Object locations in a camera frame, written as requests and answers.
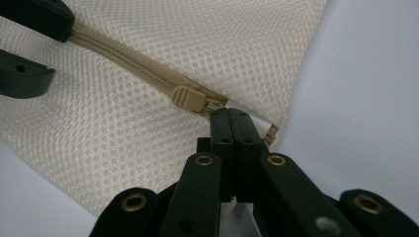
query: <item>brass grommet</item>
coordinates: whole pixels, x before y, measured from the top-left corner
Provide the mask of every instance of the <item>brass grommet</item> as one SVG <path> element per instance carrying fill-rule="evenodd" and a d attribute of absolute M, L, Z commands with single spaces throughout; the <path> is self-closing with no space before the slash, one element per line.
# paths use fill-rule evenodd
<path fill-rule="evenodd" d="M 371 214 L 380 214 L 384 210 L 381 203 L 374 198 L 366 195 L 358 195 L 354 197 L 354 203 L 362 210 Z"/>
<path fill-rule="evenodd" d="M 274 155 L 268 157 L 268 162 L 275 166 L 283 166 L 287 163 L 287 160 L 284 157 Z"/>
<path fill-rule="evenodd" d="M 142 209 L 147 203 L 147 197 L 142 193 L 132 194 L 126 197 L 121 204 L 123 210 L 134 212 Z"/>
<path fill-rule="evenodd" d="M 195 159 L 195 163 L 202 166 L 207 166 L 213 163 L 213 158 L 210 156 L 199 156 L 197 159 Z"/>

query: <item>zipper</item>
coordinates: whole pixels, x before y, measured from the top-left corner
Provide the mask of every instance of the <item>zipper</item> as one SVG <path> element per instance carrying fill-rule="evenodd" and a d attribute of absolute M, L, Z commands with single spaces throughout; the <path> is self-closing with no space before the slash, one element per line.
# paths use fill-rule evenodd
<path fill-rule="evenodd" d="M 223 108 L 227 103 L 227 98 L 185 75 L 79 23 L 73 25 L 69 40 L 108 57 L 143 78 L 151 86 L 172 98 L 177 107 L 208 118 L 211 112 Z"/>

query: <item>white surface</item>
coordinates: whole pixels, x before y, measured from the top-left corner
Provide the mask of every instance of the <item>white surface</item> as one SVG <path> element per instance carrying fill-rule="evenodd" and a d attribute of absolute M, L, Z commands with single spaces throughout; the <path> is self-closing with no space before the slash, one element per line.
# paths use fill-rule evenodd
<path fill-rule="evenodd" d="M 0 236 L 88 236 L 96 216 L 43 179 L 0 140 Z"/>
<path fill-rule="evenodd" d="M 417 9 L 414 0 L 329 2 L 278 150 L 325 193 L 370 190 L 418 223 Z M 89 233 L 90 213 L 4 145 L 0 157 L 1 237 Z"/>

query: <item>mesh bag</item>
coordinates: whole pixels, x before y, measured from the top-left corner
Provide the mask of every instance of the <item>mesh bag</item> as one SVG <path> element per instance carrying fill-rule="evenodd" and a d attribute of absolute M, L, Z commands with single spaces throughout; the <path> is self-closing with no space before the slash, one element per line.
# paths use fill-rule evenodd
<path fill-rule="evenodd" d="M 66 0 L 76 21 L 188 76 L 280 128 L 325 1 Z M 0 48 L 56 70 L 48 92 L 0 96 L 0 135 L 99 213 L 119 192 L 179 179 L 206 118 L 108 58 L 0 18 Z"/>

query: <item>zipper pull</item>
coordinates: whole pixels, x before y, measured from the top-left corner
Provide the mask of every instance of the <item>zipper pull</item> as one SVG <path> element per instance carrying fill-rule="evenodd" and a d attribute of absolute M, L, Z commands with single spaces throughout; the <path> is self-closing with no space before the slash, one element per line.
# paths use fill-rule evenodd
<path fill-rule="evenodd" d="M 177 107 L 197 113 L 202 110 L 213 112 L 224 108 L 221 102 L 207 99 L 206 94 L 186 86 L 175 88 L 172 94 L 172 102 Z"/>

